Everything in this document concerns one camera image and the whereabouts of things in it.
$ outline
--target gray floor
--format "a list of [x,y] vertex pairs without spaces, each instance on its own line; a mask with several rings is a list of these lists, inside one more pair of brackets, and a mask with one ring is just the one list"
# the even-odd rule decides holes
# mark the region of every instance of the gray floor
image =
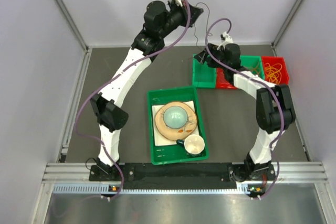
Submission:
[[110,203],[86,197],[52,195],[45,224],[326,223],[314,185],[276,184],[262,201],[246,195],[120,195]]
[[[242,55],[271,56],[271,46],[241,46]],[[126,57],[128,48],[96,48],[92,51],[80,104],[97,87],[111,79]],[[174,47],[159,55],[144,71],[125,98],[123,109],[129,120],[121,131],[121,162],[151,162],[146,94],[149,90],[192,84],[192,55],[196,47]],[[205,162],[242,162],[252,148],[258,125],[256,102],[239,90],[198,89],[209,159]],[[100,135],[92,108],[87,106],[80,118],[79,131]],[[73,133],[67,162],[85,162],[97,157],[99,143]],[[279,141],[275,156],[279,161],[306,161],[300,137],[293,124]]]

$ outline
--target mug handle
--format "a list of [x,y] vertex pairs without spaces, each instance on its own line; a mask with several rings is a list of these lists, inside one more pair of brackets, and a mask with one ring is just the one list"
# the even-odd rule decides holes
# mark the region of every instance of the mug handle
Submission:
[[184,140],[178,139],[178,140],[176,140],[176,143],[177,143],[177,145],[179,145],[179,146],[181,146],[181,147],[184,148]]

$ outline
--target purple cable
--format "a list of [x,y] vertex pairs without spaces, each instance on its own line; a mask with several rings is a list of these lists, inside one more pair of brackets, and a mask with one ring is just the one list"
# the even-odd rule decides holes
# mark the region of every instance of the purple cable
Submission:
[[[219,60],[217,60],[217,59],[213,56],[213,54],[210,52],[210,50],[209,50],[209,47],[208,47],[208,35],[209,35],[211,29],[212,29],[217,23],[219,23],[219,22],[221,22],[221,21],[223,21],[223,20],[228,21],[229,24],[230,24],[230,27],[229,27],[229,29],[228,29],[228,32],[231,30],[232,23],[231,23],[231,20],[229,20],[228,18],[220,18],[219,20],[215,21],[215,22],[209,27],[209,29],[208,29],[208,31],[207,31],[207,33],[206,33],[206,35],[205,35],[205,47],[206,47],[206,50],[207,50],[208,54],[211,56],[211,58],[212,58],[214,61],[216,61],[218,64],[220,64],[221,66],[223,66],[224,68],[227,68],[228,70],[231,70],[231,71],[234,72],[234,73],[240,74],[240,75],[244,76],[245,78],[250,79],[250,77],[247,76],[246,74],[244,74],[244,73],[242,73],[242,72],[239,72],[239,71],[237,71],[236,69],[233,69],[232,67],[230,67],[230,66],[228,66],[228,65],[225,65],[224,63],[222,63],[222,62],[220,62]],[[279,100],[278,100],[276,94],[274,93],[274,91],[273,91],[269,86],[267,86],[265,83],[263,83],[263,82],[261,82],[261,81],[258,81],[258,80],[251,79],[251,81],[263,85],[263,86],[270,92],[270,94],[272,95],[272,97],[273,97],[273,99],[274,99],[274,101],[275,101],[275,103],[276,103],[276,105],[277,105],[277,107],[278,107],[278,109],[279,109],[281,126],[280,126],[279,134],[278,134],[277,137],[276,137],[272,142],[270,142],[270,144],[269,144],[269,148],[271,149],[271,154],[272,154],[272,146],[273,146],[273,143],[275,143],[277,140],[280,139],[280,137],[281,137],[281,135],[282,135],[282,133],[283,133],[283,131],[284,131],[285,122],[284,122],[283,112],[282,112],[282,109],[281,109],[281,106],[280,106],[280,102],[279,102]],[[262,198],[266,197],[266,196],[269,194],[270,190],[273,188],[275,182],[276,182],[277,179],[278,179],[278,176],[279,176],[279,173],[280,173],[280,164],[279,164],[278,161],[276,161],[276,162],[277,162],[278,170],[277,170],[277,174],[276,174],[276,176],[275,176],[275,179],[273,180],[273,182],[272,182],[272,184],[270,185],[270,187],[268,188],[268,190],[267,190],[267,191],[266,191],[266,192],[265,192],[259,199],[262,199]]]
[[[189,3],[188,3],[188,0],[184,0],[184,2],[185,2],[186,9],[187,9],[187,23],[186,23],[186,25],[185,25],[185,29],[183,30],[183,32],[182,32],[182,34],[179,36],[179,38],[178,38],[175,42],[173,42],[173,43],[171,43],[169,46],[167,46],[166,48],[163,48],[163,49],[161,49],[161,50],[159,50],[159,51],[157,51],[157,52],[154,52],[154,53],[152,53],[152,54],[150,54],[150,55],[147,55],[147,56],[145,56],[145,57],[143,57],[143,58],[141,58],[141,59],[138,59],[138,60],[134,61],[133,63],[129,64],[127,67],[125,67],[125,69],[122,70],[123,72],[126,72],[128,69],[130,69],[131,67],[133,67],[134,65],[136,65],[136,64],[139,63],[140,61],[143,61],[143,60],[145,60],[145,59],[148,59],[148,58],[150,58],[150,57],[156,56],[156,55],[158,55],[158,54],[160,54],[160,53],[162,53],[162,52],[167,51],[168,49],[170,49],[170,48],[172,48],[173,46],[175,46],[175,45],[176,45],[176,44],[177,44],[177,43],[184,37],[184,35],[186,34],[186,32],[187,32],[187,30],[188,30],[188,28],[189,28],[190,21],[191,21],[191,12],[190,12],[190,6],[189,6]],[[123,173],[122,173],[122,170],[120,169],[119,165],[112,159],[112,157],[110,156],[110,154],[109,154],[108,151],[106,150],[106,147],[104,146],[104,142],[103,142],[100,138],[98,138],[98,137],[96,137],[96,136],[87,135],[87,134],[82,134],[82,133],[78,132],[77,126],[78,126],[79,118],[80,118],[80,116],[81,116],[81,114],[82,114],[82,112],[83,112],[83,109],[84,109],[84,107],[88,104],[88,102],[90,101],[90,99],[91,99],[95,94],[97,94],[101,89],[103,89],[104,87],[106,87],[108,84],[110,84],[111,82],[117,80],[120,76],[121,76],[121,74],[118,74],[118,75],[114,76],[111,80],[109,80],[108,82],[104,83],[104,84],[103,84],[102,86],[100,86],[97,90],[95,90],[91,95],[89,95],[89,97],[86,98],[86,100],[84,101],[83,105],[82,105],[82,106],[80,107],[80,109],[78,110],[78,113],[77,113],[77,115],[76,115],[76,119],[75,119],[75,124],[74,124],[74,127],[73,127],[73,128],[75,129],[75,132],[77,133],[77,135],[82,136],[82,137],[89,137],[89,138],[92,138],[92,139],[98,141],[98,142],[103,146],[104,152],[105,152],[105,154],[107,155],[107,157],[109,158],[109,160],[112,161],[112,163],[115,165],[115,167],[116,167],[117,170],[119,171],[120,176],[121,176],[121,184],[120,184],[120,187],[119,187],[118,191],[116,192],[116,194],[115,194],[111,199],[116,198],[116,197],[120,194],[121,189],[122,189],[122,187],[123,187],[123,184],[124,184],[124,175],[123,175]],[[94,197],[94,196],[89,196],[89,197],[87,197],[87,198],[84,198],[84,199],[82,199],[81,201],[79,201],[75,206],[77,206],[78,204],[84,202],[86,199],[95,198],[95,197]],[[72,210],[72,208],[69,208],[67,211],[65,211],[65,212],[64,212],[63,214],[61,214],[61,215],[58,215],[57,217],[58,217],[58,218],[63,217],[64,215],[66,215],[66,214],[67,214],[69,211],[71,211],[71,210]]]

